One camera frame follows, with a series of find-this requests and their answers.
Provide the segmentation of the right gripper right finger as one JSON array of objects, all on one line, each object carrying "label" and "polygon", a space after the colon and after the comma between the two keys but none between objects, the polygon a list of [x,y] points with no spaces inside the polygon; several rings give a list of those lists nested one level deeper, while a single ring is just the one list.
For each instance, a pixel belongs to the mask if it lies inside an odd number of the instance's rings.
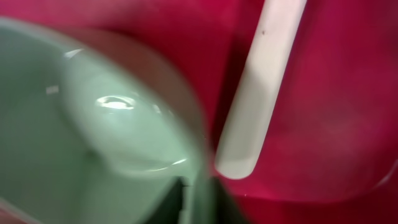
[{"label": "right gripper right finger", "polygon": [[234,198],[221,183],[219,178],[212,177],[214,190],[215,224],[249,224]]}]

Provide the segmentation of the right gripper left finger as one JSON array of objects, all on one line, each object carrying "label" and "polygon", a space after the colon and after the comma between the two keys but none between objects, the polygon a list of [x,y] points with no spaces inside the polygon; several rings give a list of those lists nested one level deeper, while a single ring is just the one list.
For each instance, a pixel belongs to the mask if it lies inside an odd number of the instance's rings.
[{"label": "right gripper left finger", "polygon": [[179,224],[189,208],[187,204],[190,184],[186,177],[176,176],[165,186],[155,205],[138,224]]}]

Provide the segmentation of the white plastic spoon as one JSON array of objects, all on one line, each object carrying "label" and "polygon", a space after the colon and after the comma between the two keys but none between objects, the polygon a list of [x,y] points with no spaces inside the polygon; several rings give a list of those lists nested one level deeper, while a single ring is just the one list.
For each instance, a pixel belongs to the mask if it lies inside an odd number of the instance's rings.
[{"label": "white plastic spoon", "polygon": [[306,3],[265,0],[217,147],[215,168],[226,178],[256,166]]}]

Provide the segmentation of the green bowl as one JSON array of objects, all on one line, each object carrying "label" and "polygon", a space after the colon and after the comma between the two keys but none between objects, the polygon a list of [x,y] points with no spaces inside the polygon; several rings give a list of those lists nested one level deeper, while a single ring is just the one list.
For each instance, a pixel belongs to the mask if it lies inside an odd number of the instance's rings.
[{"label": "green bowl", "polygon": [[200,105],[180,72],[104,30],[1,18],[1,222],[137,223],[173,177],[214,223]]}]

